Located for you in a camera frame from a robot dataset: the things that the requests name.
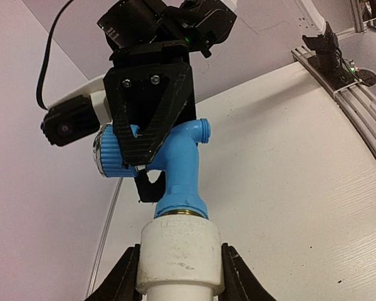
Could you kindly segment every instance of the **table surface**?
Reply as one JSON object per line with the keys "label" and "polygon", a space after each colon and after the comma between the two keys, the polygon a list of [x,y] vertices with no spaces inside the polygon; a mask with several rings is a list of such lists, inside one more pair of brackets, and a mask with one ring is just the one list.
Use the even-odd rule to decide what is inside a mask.
{"label": "table surface", "polygon": [[[200,194],[222,240],[282,300],[376,301],[376,161],[299,64],[197,105],[212,125],[200,145]],[[124,179],[97,286],[154,205]]]}
{"label": "table surface", "polygon": [[[356,34],[340,40],[344,57],[353,59],[359,68],[376,73],[376,31],[368,29],[364,34]],[[370,90],[376,95],[376,85]]]}

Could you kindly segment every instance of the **white wall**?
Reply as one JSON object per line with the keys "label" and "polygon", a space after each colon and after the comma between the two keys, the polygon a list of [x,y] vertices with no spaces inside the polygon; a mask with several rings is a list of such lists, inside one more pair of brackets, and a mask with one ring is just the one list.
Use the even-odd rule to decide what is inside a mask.
{"label": "white wall", "polygon": [[[115,187],[92,137],[52,147],[35,88],[47,32],[21,0],[0,1],[0,301],[83,300]],[[85,82],[53,45],[48,103]]]}
{"label": "white wall", "polygon": [[[46,29],[66,0],[23,0]],[[88,77],[105,73],[110,48],[97,20],[117,0],[75,1],[62,15],[55,39]],[[182,0],[164,0],[179,6]],[[353,26],[349,0],[314,0],[335,31]],[[290,49],[302,44],[296,21],[283,0],[239,0],[238,20],[213,56],[192,55],[197,100],[258,77],[293,61]]]}

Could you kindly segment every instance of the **screw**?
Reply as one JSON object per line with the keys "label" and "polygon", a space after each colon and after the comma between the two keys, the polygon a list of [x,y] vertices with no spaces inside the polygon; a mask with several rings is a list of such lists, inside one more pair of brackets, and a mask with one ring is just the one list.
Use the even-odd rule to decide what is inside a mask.
{"label": "screw", "polygon": [[131,81],[127,78],[126,80],[123,80],[123,86],[124,88],[130,88],[132,86]]}
{"label": "screw", "polygon": [[158,75],[154,75],[150,78],[150,82],[154,85],[160,84],[160,77]]}

